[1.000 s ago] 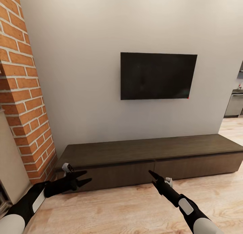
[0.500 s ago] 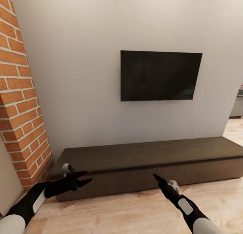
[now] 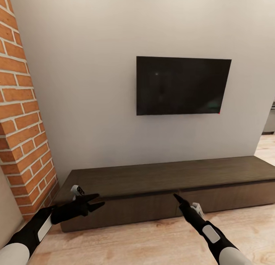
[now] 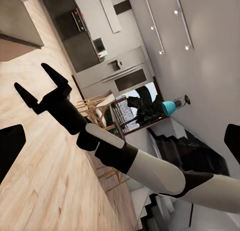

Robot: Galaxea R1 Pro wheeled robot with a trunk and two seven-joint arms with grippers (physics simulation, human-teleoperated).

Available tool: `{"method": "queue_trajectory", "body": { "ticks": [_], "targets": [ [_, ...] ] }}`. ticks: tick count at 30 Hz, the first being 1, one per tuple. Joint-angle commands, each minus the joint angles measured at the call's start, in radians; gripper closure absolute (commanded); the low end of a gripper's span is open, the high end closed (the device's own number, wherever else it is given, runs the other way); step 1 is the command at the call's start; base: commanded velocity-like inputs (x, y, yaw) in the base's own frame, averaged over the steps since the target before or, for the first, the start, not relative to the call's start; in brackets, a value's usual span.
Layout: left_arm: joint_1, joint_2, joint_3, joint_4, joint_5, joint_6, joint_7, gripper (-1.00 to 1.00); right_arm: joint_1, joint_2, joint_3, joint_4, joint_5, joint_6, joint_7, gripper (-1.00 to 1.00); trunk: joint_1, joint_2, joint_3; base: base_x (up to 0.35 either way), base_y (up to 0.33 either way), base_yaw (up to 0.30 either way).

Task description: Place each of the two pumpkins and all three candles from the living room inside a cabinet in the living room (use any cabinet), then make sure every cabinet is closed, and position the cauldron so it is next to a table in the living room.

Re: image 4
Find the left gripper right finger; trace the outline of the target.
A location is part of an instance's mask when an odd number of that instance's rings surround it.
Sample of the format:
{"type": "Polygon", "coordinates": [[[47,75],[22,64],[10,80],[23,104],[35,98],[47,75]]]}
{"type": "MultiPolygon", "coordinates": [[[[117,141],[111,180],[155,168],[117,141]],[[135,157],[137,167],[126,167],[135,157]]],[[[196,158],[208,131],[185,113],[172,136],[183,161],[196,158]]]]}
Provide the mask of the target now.
{"type": "Polygon", "coordinates": [[[229,124],[227,126],[224,142],[240,164],[240,125],[229,124]]]}

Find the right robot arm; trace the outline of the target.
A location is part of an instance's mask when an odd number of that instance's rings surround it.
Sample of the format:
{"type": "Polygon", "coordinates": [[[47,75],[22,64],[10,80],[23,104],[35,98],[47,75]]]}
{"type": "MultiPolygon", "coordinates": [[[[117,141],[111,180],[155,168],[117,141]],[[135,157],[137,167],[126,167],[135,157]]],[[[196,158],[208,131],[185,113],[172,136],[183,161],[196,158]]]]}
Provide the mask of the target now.
{"type": "Polygon", "coordinates": [[[41,66],[58,86],[38,103],[19,83],[14,87],[29,108],[39,115],[48,111],[72,135],[76,144],[107,167],[117,169],[153,192],[202,207],[240,215],[240,179],[204,172],[183,172],[171,163],[134,147],[82,116],[67,98],[68,80],[47,63],[41,66]]]}

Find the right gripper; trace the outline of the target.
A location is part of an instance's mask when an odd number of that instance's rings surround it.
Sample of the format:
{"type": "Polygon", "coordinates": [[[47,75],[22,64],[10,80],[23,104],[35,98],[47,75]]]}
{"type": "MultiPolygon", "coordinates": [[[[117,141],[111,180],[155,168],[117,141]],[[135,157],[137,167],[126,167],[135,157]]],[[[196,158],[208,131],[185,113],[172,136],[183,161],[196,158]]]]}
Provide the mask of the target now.
{"type": "Polygon", "coordinates": [[[58,89],[44,97],[40,103],[19,83],[16,82],[14,87],[26,105],[37,115],[48,111],[60,125],[66,126],[79,112],[67,98],[73,89],[68,85],[68,80],[47,63],[42,63],[41,66],[56,83],[58,89]]]}

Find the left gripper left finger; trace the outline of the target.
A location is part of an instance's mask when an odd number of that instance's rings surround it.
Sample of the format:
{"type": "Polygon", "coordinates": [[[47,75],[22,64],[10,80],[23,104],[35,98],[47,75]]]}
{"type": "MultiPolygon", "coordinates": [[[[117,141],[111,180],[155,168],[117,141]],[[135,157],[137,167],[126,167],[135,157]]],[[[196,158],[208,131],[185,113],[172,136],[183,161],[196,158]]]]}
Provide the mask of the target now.
{"type": "Polygon", "coordinates": [[[0,129],[0,184],[26,144],[21,124],[0,129]]]}

